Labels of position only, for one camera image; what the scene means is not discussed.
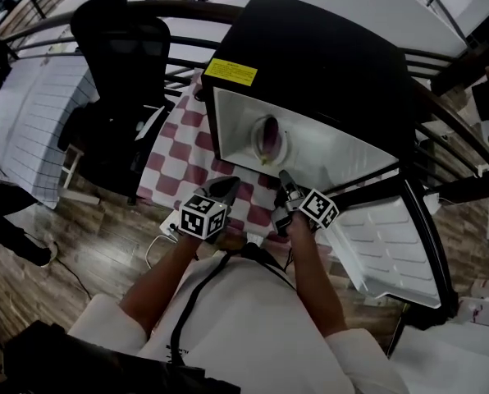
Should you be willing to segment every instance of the white shirt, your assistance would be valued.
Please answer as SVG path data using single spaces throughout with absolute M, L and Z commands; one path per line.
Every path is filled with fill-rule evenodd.
M 221 257 L 192 263 L 148 340 L 115 300 L 97 295 L 69 331 L 111 350 L 169 361 L 170 336 L 191 291 Z M 319 333 L 299 297 L 261 265 L 232 258 L 201 291 L 181 333 L 186 365 L 246 393 L 407 393 L 365 330 Z

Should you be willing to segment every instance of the red and white checkered cloth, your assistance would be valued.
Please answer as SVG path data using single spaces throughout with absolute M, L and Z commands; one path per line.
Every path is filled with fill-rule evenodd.
M 196 72 L 155 140 L 137 195 L 177 209 L 182 200 L 207 180 L 238 176 L 242 182 L 229 226 L 275 240 L 270 217 L 276 191 L 267 188 L 269 178 L 215 159 L 206 107 L 193 96 L 201 88 L 200 73 Z

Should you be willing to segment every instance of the cable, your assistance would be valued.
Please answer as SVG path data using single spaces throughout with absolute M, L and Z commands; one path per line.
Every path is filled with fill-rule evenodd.
M 40 240 L 40 239 L 39 239 L 39 238 L 37 238 L 36 236 L 33 236 L 33 235 L 31 235 L 30 233 L 28 233 L 28 232 L 26 232 L 26 231 L 24 231 L 24 233 L 25 233 L 27 236 L 31 236 L 31 237 L 32 237 L 34 240 L 36 240 L 36 241 L 40 242 L 40 243 L 41 243 L 41 244 L 43 244 L 44 246 L 46 245 L 46 244 L 44 243 L 44 241 Z
M 290 248 L 290 251 L 288 251 L 288 257 L 286 258 L 285 268 L 283 268 L 283 272 L 286 273 L 286 269 L 288 269 L 288 266 L 290 266 L 293 262 L 294 262 L 294 255 L 292 255 L 292 249 Z
M 157 235 L 157 236 L 155 236 L 155 239 L 149 245 L 148 249 L 146 250 L 146 254 L 144 255 L 144 261 L 146 261 L 146 265 L 148 266 L 148 268 L 151 268 L 152 267 L 150 265 L 149 261 L 148 261 L 149 251 L 152 249 L 153 244 L 155 244 L 155 241 L 158 240 L 159 238 L 164 238 L 165 240 L 170 241 L 173 244 L 176 244 L 177 241 L 178 241 L 173 235 L 170 235 L 170 236 L 167 236 L 167 235 Z
M 174 365 L 179 365 L 179 366 L 184 366 L 185 362 L 183 361 L 181 357 L 181 353 L 179 351 L 179 341 L 181 340 L 181 332 L 182 328 L 185 326 L 186 321 L 188 320 L 188 317 L 191 315 L 192 311 L 194 310 L 195 307 L 195 302 L 197 302 L 197 298 L 199 297 L 199 294 L 201 293 L 201 290 L 216 276 L 228 263 L 230 258 L 236 254 L 239 253 L 239 250 L 228 250 L 226 252 L 226 255 L 221 259 L 221 262 L 212 270 L 212 272 L 204 278 L 191 292 L 190 298 L 188 299 L 188 302 L 186 303 L 186 307 L 183 309 L 181 316 L 179 317 L 177 324 L 173 331 L 171 332 L 171 337 L 170 337 L 170 353 L 171 353 L 171 364 Z M 267 269 L 270 273 L 275 274 L 278 276 L 283 282 L 285 282 L 289 287 L 291 287 L 294 291 L 295 288 L 292 286 L 292 284 L 286 280 L 281 274 L 279 274 L 276 270 L 273 268 L 270 268 L 267 264 L 265 264 L 263 261 L 260 261 L 258 259 L 255 259 L 258 264 L 262 265 Z
M 184 233 L 181 232 L 181 230 L 175 223 L 170 223 L 170 229 L 172 229 L 174 232 L 177 232 L 181 236 L 184 235 Z
M 449 203 L 453 204 L 454 206 L 457 206 L 459 204 L 463 204 L 463 203 L 455 203 L 454 201 L 450 201 L 450 200 L 446 199 L 445 197 L 440 197 L 439 195 L 438 195 L 438 199 L 448 201 Z
M 86 289 L 86 286 L 84 286 L 84 284 L 80 281 L 79 277 L 74 274 L 71 269 L 69 267 L 67 267 L 59 258 L 55 258 L 56 261 L 58 261 L 60 264 L 62 264 L 64 266 L 64 268 L 70 272 L 71 274 L 73 274 L 73 276 L 75 276 L 75 278 L 77 279 L 77 281 L 80 283 L 80 287 L 82 287 L 82 290 L 84 292 L 86 292 L 86 295 L 88 296 L 89 300 L 91 300 L 91 295 L 89 294 L 88 292 L 88 289 Z

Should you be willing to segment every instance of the laminate floor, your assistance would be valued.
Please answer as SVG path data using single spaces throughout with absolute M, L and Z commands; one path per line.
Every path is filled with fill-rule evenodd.
M 79 177 L 75 181 L 77 187 L 97 193 L 101 204 L 89 206 L 62 200 L 54 211 L 34 205 L 8 218 L 38 238 L 51 234 L 60 246 L 60 260 L 79 276 L 91 296 L 103 292 L 120 299 L 147 271 L 144 253 L 170 210 L 140 201 L 128 206 L 125 197 L 97 189 Z M 444 207 L 435 220 L 455 289 L 465 294 L 474 278 L 489 277 L 487 203 Z M 237 248 L 244 241 L 240 236 L 228 235 L 218 244 Z M 157 262 L 171 247 L 166 241 L 156 243 L 150 252 L 150 263 Z M 209 256 L 216 249 L 203 244 L 199 256 Z M 283 254 L 274 254 L 284 263 Z M 338 261 L 326 257 L 323 261 L 344 305 L 348 324 L 366 328 L 383 347 L 387 346 L 403 305 L 389 298 L 374 300 L 359 294 Z M 0 246 L 1 341 L 37 319 L 68 329 L 88 302 L 75 277 L 60 263 L 37 268 Z

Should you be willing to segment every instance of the yellow warning sticker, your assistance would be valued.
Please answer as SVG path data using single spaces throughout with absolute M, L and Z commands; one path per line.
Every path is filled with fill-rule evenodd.
M 241 85 L 251 86 L 257 72 L 258 69 L 252 67 L 214 58 L 204 74 L 218 77 L 219 79 L 230 80 Z

